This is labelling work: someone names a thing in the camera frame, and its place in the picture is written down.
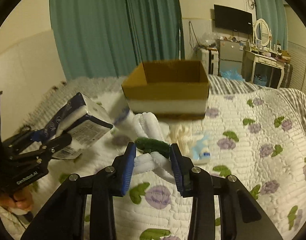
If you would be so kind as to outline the left hand orange glove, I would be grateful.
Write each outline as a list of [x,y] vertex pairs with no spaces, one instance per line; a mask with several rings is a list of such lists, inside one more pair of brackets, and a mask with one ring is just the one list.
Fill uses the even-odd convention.
[[33,210],[34,201],[31,193],[31,187],[27,186],[15,192],[12,196],[8,193],[0,194],[0,206],[9,212],[13,210],[22,210],[30,212]]

